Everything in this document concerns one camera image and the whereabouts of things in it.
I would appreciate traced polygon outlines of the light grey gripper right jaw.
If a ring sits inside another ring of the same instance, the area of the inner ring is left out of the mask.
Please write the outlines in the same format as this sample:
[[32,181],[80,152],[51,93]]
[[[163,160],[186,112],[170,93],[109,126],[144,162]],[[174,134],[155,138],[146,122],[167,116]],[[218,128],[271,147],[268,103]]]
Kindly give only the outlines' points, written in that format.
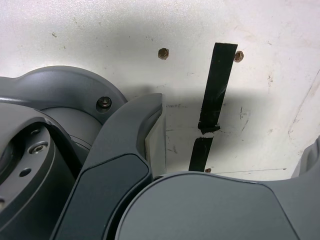
[[275,181],[201,172],[168,174],[129,204],[117,240],[317,240],[320,142],[301,157],[297,177]]

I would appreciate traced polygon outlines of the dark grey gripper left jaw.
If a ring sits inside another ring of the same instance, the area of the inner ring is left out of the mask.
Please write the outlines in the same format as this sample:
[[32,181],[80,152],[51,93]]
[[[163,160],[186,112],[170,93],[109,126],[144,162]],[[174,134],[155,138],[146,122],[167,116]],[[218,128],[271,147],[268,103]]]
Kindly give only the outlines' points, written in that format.
[[113,240],[133,198],[153,182],[145,139],[162,114],[161,93],[131,100],[98,133],[51,235],[53,240]]

